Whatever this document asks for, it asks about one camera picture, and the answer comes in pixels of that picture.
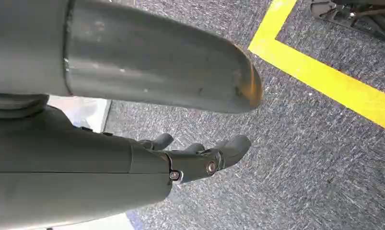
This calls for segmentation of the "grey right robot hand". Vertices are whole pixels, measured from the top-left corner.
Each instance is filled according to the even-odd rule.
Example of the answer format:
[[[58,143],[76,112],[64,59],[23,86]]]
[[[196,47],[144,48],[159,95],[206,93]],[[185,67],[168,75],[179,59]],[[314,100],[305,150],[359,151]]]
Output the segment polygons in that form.
[[[73,125],[50,95],[244,113],[261,79],[230,41],[100,0],[0,0],[0,230],[75,224],[164,200],[237,164],[250,140],[167,150]]]

